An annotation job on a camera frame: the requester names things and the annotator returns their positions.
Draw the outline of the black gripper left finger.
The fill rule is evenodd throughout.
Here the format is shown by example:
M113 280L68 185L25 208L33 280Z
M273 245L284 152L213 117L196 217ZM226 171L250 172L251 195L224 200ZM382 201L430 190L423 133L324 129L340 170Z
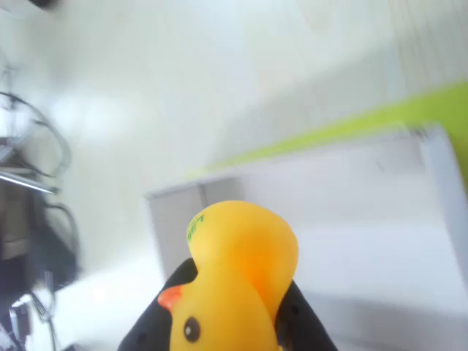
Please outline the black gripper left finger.
M197 269L194 260L188 258L183 261L122 339L117 350L168 351L170 349L172 317L168 310L159 305L158 297L170 287L192 282L196 276Z

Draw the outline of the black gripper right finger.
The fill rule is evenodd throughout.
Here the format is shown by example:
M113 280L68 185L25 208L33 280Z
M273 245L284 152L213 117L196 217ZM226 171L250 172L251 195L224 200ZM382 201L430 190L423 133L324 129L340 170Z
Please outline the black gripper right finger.
M275 329L279 345L285 350L338 350L294 281L280 304Z

